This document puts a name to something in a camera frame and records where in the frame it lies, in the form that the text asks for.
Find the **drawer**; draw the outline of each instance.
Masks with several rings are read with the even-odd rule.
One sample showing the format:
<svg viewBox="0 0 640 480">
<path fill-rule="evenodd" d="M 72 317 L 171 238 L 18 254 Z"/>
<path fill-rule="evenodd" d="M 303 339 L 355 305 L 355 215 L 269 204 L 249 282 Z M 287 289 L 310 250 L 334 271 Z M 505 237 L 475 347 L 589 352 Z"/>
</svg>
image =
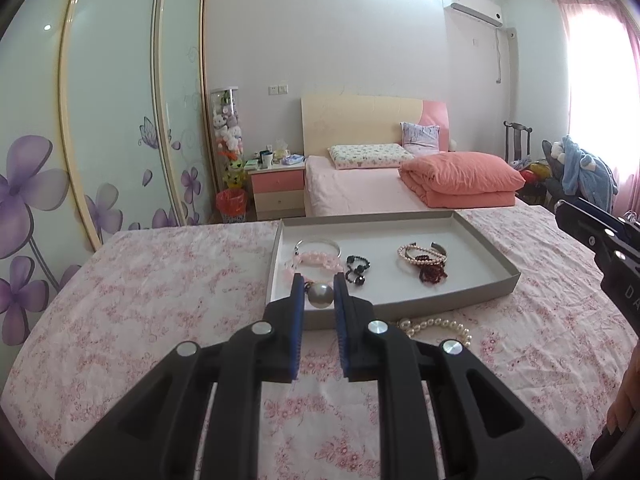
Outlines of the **drawer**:
<svg viewBox="0 0 640 480">
<path fill-rule="evenodd" d="M 281 218 L 299 218 L 305 216 L 304 209 L 285 209 L 283 211 L 263 211 L 257 213 L 259 221 L 280 220 Z"/>
<path fill-rule="evenodd" d="M 270 193 L 274 191 L 293 191 L 305 189 L 305 171 L 273 171 L 271 173 L 254 173 L 251 176 L 254 193 Z"/>
<path fill-rule="evenodd" d="M 254 201 L 256 212 L 304 209 L 305 192 L 296 190 L 278 191 L 275 193 L 255 193 Z"/>
</svg>

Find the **red trash bin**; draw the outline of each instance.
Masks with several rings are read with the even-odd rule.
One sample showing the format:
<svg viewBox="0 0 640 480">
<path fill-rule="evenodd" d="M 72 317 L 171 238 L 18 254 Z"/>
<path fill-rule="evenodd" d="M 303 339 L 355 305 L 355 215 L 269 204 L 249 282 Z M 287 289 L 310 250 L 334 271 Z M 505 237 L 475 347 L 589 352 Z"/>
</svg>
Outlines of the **red trash bin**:
<svg viewBox="0 0 640 480">
<path fill-rule="evenodd" d="M 244 222 L 247 194 L 244 189 L 225 189 L 216 195 L 216 208 L 225 224 Z"/>
</svg>

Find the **pink drawer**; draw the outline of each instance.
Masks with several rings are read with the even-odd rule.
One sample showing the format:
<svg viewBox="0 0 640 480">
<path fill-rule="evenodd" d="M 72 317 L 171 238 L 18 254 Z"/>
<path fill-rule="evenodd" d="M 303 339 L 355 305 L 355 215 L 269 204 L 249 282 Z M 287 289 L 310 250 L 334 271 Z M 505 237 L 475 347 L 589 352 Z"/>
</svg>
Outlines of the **pink drawer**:
<svg viewBox="0 0 640 480">
<path fill-rule="evenodd" d="M 251 176 L 251 183 L 254 186 L 254 193 L 305 189 L 304 173 L 304 170 L 255 173 Z"/>
</svg>

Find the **human hand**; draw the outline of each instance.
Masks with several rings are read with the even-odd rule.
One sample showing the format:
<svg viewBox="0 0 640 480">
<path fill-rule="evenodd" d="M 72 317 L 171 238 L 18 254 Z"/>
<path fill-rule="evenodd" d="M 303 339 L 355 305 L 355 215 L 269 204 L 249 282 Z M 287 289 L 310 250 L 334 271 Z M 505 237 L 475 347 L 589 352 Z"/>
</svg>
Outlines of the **human hand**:
<svg viewBox="0 0 640 480">
<path fill-rule="evenodd" d="M 609 434 L 613 434 L 616 428 L 620 428 L 624 433 L 638 410 L 640 410 L 640 342 L 631 354 L 629 367 L 622 378 L 616 400 L 607 412 Z"/>
</svg>

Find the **bed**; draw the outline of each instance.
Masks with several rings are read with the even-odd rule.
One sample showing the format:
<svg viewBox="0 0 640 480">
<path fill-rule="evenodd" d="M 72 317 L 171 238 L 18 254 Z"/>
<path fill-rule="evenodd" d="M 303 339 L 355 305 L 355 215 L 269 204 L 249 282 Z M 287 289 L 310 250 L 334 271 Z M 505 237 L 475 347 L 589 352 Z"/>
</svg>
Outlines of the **bed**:
<svg viewBox="0 0 640 480">
<path fill-rule="evenodd" d="M 439 126 L 439 148 L 447 151 L 446 104 L 397 97 L 312 94 L 302 98 L 302 120 L 306 216 L 430 209 L 400 180 L 396 168 L 336 170 L 328 149 L 334 144 L 401 143 L 400 123 L 404 121 Z"/>
<path fill-rule="evenodd" d="M 377 189 L 401 189 L 379 174 L 389 184 Z M 637 337 L 600 290 L 592 253 L 561 232 L 549 211 L 523 205 L 460 214 L 522 275 L 509 296 L 447 317 L 469 328 L 470 350 L 587 474 L 591 445 Z M 49 474 L 178 343 L 215 344 L 262 317 L 277 226 L 121 232 L 82 267 L 34 327 L 0 397 L 8 421 Z M 430 328 L 417 338 L 437 344 L 448 335 Z M 263 388 L 258 476 L 379 478 L 376 385 L 342 378 L 333 331 L 305 332 L 301 354 L 297 381 Z"/>
</svg>

